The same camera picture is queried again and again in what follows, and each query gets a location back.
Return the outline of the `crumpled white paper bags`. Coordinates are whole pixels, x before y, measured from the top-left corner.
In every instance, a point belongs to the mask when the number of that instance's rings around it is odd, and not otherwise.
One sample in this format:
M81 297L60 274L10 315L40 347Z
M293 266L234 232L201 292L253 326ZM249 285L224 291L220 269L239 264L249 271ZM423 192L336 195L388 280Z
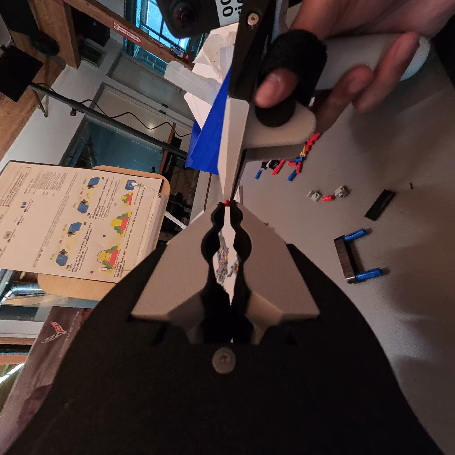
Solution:
M192 70L172 61L164 78L182 88L184 99L202 128L232 63L238 24L211 31L197 54Z

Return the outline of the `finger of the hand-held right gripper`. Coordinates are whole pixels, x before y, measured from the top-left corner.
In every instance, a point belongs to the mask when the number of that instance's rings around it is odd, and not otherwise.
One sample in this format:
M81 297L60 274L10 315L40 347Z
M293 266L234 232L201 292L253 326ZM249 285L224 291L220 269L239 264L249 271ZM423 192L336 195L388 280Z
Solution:
M247 101L236 98L226 99L218 156L218 174L223 200L230 200L234 193L248 113Z

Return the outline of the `black stand pole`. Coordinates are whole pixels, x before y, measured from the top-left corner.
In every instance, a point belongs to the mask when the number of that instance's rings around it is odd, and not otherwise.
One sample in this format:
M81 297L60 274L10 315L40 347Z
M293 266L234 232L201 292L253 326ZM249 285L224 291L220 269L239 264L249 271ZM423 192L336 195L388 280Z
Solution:
M169 153L172 153L179 158L186 160L187 159L187 152L179 149L178 147L168 144L166 142L163 142L161 140L158 140L148 134L145 134L135 128L132 128L128 125L123 124L122 122L117 121L116 119L113 119L111 117L108 117L107 115L97 112L96 110L89 108L88 106L85 106L84 103L67 98L65 96L62 96L55 92L54 90L47 88L45 86L42 86L37 83L30 83L28 85L28 88L31 90L37 91L39 93L42 93L46 96L49 96L55 100L60 101L61 103L68 105L72 109L76 110L77 112L80 112L84 114L86 117L89 117L92 120L95 120L107 127L113 128L114 130L124 133L128 136L131 136L132 138L138 139L144 143L148 143L151 145L155 145L163 150L168 151Z

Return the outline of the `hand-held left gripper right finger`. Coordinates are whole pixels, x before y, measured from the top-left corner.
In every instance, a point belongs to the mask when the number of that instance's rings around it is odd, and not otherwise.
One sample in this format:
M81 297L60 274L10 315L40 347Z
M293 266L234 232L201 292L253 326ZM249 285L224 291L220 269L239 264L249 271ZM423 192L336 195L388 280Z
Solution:
M232 309L242 340L260 343L270 327L315 319L316 306L285 241L240 203L230 206L238 271Z

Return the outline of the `black lego beam blue pins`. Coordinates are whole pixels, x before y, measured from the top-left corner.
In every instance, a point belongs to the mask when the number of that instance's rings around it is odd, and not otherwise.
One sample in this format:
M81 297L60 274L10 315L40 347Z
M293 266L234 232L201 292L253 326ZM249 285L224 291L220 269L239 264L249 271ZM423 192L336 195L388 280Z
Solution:
M373 278L384 276L384 271L381 268L374 268L362 272L359 271L351 244L366 235L368 235L368 231L362 228L352 233L339 236L333 241L344 279L349 284L365 282Z

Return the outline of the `pile of lego pins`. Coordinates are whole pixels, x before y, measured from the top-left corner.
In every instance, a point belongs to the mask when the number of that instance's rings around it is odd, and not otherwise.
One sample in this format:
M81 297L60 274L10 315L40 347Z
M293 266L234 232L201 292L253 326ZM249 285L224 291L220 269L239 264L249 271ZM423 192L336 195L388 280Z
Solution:
M291 159L291 160L269 160L269 161L264 161L261 163L261 169L257 172L255 175L255 180L258 180L260 176L262 175L264 170L270 169L272 170L272 175L276 176L282 168L288 166L289 168L292 168L291 174L287 177L287 181L292 182L297 175L300 175L302 173L303 165L304 162L308 158L308 154L315 145L315 143L321 138L322 133L314 133L310 139L308 139L304 143L304 147L302 151L300 152L299 156Z

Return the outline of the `black square panel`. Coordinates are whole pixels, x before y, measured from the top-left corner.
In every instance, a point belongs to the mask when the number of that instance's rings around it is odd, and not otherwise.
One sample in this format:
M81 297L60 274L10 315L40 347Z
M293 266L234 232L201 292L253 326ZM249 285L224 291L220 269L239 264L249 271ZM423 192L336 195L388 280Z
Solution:
M0 92L17 102L36 77L43 62L15 46L1 46Z

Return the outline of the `blue plastic bin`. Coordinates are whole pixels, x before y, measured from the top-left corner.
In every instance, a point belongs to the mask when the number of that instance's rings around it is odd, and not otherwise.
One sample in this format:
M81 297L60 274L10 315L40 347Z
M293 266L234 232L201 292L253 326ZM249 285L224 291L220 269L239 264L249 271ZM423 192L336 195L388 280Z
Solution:
M218 175L219 149L229 79L230 70L227 72L203 127L200 128L197 121L193 123L189 150L185 162L186 168Z

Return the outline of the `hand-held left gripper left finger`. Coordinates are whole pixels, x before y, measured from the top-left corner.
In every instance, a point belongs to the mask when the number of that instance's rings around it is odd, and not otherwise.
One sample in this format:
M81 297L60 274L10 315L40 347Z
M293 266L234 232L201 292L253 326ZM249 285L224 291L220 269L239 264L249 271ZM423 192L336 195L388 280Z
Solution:
M217 204L167 243L133 317L179 326L192 342L228 341L228 294L213 265L224 219Z

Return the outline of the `black flat lego tile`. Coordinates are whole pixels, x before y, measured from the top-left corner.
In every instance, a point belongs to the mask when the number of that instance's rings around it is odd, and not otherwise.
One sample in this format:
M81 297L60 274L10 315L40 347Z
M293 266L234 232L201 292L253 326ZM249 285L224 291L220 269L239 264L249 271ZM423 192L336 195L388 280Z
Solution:
M395 196L396 192L384 189L368 209L364 217L371 221L377 221Z

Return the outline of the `red and white sign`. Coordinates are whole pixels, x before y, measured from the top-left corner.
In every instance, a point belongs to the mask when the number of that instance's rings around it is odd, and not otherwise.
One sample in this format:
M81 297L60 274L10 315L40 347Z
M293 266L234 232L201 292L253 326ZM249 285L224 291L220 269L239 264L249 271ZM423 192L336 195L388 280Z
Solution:
M113 30L122 35L124 38L129 39L130 41L140 45L142 43L141 36L130 31L128 28L123 26L122 24L112 21Z

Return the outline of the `person's right hand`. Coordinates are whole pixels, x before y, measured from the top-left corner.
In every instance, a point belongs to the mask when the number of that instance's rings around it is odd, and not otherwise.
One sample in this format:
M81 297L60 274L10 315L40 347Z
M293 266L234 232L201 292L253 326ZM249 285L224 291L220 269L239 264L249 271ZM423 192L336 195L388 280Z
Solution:
M306 0L290 26L321 41L347 35L400 34L375 70L350 69L312 107L316 131L324 133L352 104L358 113L380 105L395 89L417 51L421 36L434 36L454 15L453 0Z

